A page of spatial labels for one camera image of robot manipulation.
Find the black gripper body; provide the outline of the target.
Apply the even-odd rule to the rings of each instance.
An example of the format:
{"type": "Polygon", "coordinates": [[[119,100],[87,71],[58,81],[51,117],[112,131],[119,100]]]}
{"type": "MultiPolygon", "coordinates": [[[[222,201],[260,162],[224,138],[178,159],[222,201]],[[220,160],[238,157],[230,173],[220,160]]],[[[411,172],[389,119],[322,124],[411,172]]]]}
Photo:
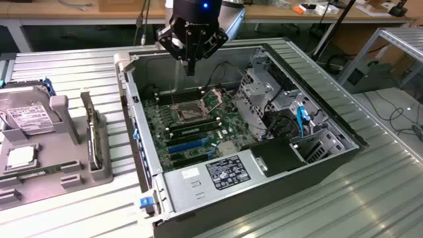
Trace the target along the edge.
{"type": "Polygon", "coordinates": [[[182,34],[188,26],[194,26],[214,34],[219,30],[220,6],[220,0],[175,0],[170,20],[174,33],[182,34]]]}

